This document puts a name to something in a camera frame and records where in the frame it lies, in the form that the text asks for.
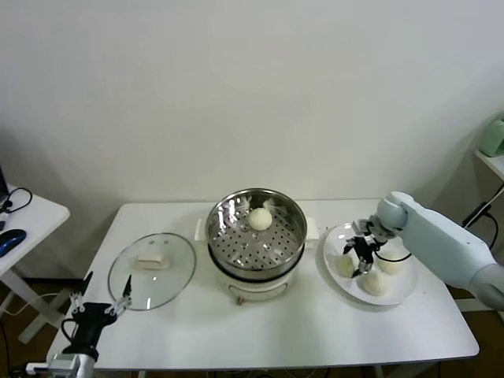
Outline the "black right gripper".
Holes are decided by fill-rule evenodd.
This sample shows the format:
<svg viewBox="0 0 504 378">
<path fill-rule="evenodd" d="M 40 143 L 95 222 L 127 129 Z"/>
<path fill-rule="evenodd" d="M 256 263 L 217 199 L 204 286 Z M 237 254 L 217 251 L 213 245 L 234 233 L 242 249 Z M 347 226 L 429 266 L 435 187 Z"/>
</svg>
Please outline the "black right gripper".
<svg viewBox="0 0 504 378">
<path fill-rule="evenodd" d="M 373 266 L 373 254 L 380 250 L 380 242 L 375 238 L 366 238 L 364 236 L 354 236 L 346 241 L 342 255 L 347 255 L 354 251 L 358 256 L 358 265 L 354 270 L 353 278 L 368 274 Z"/>
</svg>

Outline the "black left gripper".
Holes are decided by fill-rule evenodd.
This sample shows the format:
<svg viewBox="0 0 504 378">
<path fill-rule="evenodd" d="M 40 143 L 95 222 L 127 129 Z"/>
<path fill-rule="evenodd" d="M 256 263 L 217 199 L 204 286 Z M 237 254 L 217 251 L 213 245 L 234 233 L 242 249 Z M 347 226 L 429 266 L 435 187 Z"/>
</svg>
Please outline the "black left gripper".
<svg viewBox="0 0 504 378">
<path fill-rule="evenodd" d="M 107 303 L 83 302 L 83 296 L 91 282 L 93 272 L 89 272 L 79 288 L 69 296 L 72 313 L 76 313 L 76 345 L 95 349 L 105 327 L 117 320 L 132 303 L 132 276 L 124 286 L 122 296 L 110 305 Z"/>
</svg>

